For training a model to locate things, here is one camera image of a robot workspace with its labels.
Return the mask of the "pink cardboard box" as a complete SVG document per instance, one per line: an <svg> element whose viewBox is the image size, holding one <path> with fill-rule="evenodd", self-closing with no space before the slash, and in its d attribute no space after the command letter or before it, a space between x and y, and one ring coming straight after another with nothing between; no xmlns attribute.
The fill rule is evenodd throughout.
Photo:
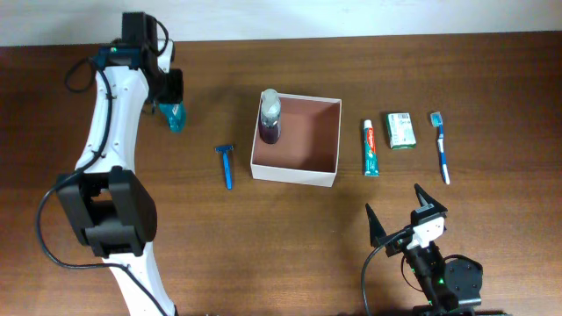
<svg viewBox="0 0 562 316"><path fill-rule="evenodd" d="M256 180L331 187L337 175L342 101L280 93L281 133L265 143L255 130L250 157Z"/></svg>

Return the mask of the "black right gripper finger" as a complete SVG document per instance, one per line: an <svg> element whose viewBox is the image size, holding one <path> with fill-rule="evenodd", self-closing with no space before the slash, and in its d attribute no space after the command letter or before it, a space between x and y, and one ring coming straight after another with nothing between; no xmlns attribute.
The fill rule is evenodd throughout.
<svg viewBox="0 0 562 316"><path fill-rule="evenodd" d="M431 197L418 183L414 185L414 190L421 206L433 205L439 212L446 211L446 207Z"/></svg>
<svg viewBox="0 0 562 316"><path fill-rule="evenodd" d="M386 241L387 234L385 229L369 204L365 205L365 210L369 222L370 244L372 247L380 247Z"/></svg>

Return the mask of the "teal Listerine mouthwash bottle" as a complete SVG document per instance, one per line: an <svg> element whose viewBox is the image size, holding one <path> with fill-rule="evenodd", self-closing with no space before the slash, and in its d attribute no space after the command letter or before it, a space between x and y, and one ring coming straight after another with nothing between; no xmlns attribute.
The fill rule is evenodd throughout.
<svg viewBox="0 0 562 316"><path fill-rule="evenodd" d="M180 133L183 131L186 122L186 110L183 103L159 104L159 109L166 117L171 132Z"/></svg>

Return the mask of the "clear purple soap dispenser bottle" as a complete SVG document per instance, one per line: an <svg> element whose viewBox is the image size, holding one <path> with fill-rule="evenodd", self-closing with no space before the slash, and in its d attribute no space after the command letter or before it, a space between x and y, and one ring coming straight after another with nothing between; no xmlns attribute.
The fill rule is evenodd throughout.
<svg viewBox="0 0 562 316"><path fill-rule="evenodd" d="M258 129L261 139L275 144L280 137L281 102L274 89L262 92Z"/></svg>

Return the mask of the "green white Dettol soap box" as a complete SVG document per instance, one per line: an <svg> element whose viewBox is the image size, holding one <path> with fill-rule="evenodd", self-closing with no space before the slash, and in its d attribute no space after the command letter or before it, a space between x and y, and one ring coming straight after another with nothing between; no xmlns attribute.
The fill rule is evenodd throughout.
<svg viewBox="0 0 562 316"><path fill-rule="evenodd" d="M416 138L410 114L407 112L386 115L389 146L392 150L415 148Z"/></svg>

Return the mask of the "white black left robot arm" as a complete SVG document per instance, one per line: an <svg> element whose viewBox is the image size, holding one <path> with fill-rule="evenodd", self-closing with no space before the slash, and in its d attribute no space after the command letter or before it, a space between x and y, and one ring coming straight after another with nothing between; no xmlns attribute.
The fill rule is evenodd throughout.
<svg viewBox="0 0 562 316"><path fill-rule="evenodd" d="M89 136L75 171L54 186L76 238L112 272L132 315L177 314L155 262L155 202L134 167L144 105L183 104L174 43L158 37L164 29L145 12L126 12L120 39L86 59L97 86Z"/></svg>

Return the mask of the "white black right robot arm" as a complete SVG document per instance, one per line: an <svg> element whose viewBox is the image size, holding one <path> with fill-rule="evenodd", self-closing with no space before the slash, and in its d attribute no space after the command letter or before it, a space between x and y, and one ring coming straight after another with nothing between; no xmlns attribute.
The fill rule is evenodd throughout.
<svg viewBox="0 0 562 316"><path fill-rule="evenodd" d="M413 308L415 315L473 315L481 304L483 267L464 255L443 256L435 240L446 231L448 209L419 184L414 185L420 207L410 213L410 224L388 234L370 205L365 206L372 252L361 271L364 309L370 313L366 295L366 270L374 255L384 250L392 257L402 254L428 303Z"/></svg>

